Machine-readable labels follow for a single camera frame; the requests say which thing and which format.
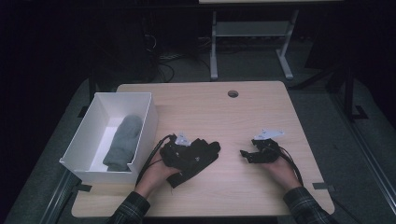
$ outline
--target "plaid sleeve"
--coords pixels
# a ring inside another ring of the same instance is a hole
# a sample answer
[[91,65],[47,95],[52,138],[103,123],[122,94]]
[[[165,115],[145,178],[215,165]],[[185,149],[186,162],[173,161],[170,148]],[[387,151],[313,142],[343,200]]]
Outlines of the plaid sleeve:
[[136,192],[132,192],[117,208],[114,215],[109,218],[107,223],[131,223],[138,224],[149,210],[149,202]]
[[306,188],[291,189],[283,201],[299,224],[338,223],[320,207]]

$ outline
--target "white cardboard box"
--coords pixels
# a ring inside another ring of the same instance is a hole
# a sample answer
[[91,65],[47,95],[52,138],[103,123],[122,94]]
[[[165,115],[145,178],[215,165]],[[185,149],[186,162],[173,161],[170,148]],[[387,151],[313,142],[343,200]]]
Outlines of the white cardboard box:
[[[108,172],[103,159],[127,115],[143,120],[131,172]],[[150,92],[97,92],[60,163],[86,183],[135,183],[154,148],[158,114]]]

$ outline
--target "desk leg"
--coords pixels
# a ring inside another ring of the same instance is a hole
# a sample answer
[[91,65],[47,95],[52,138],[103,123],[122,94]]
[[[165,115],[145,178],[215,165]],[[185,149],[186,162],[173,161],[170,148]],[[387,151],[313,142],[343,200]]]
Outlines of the desk leg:
[[283,70],[283,73],[285,74],[286,79],[293,79],[293,74],[291,73],[291,70],[290,70],[288,61],[286,60],[285,55],[286,55],[286,51],[289,46],[291,35],[293,34],[294,24],[296,23],[298,12],[299,12],[298,9],[293,11],[293,14],[292,14],[290,22],[289,22],[288,29],[285,34],[285,43],[283,44],[281,49],[276,50],[277,58],[279,59],[280,66],[282,67],[282,70]]
[[216,58],[216,11],[213,12],[212,21],[212,50],[210,52],[210,80],[218,80],[218,59]]

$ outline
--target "gray cloth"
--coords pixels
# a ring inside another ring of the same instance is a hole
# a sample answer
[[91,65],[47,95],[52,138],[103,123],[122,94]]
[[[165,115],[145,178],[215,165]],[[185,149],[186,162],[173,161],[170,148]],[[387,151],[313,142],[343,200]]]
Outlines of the gray cloth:
[[134,158],[142,126],[142,119],[136,115],[128,115],[123,119],[103,160],[103,164],[108,166],[108,171],[130,171],[127,163]]

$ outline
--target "person's left hand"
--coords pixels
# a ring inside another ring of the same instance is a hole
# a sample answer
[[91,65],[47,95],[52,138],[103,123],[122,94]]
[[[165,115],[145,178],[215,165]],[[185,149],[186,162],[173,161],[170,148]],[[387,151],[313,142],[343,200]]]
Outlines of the person's left hand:
[[163,163],[160,150],[158,150],[134,191],[147,199],[152,191],[166,181],[166,178],[179,172],[180,170]]

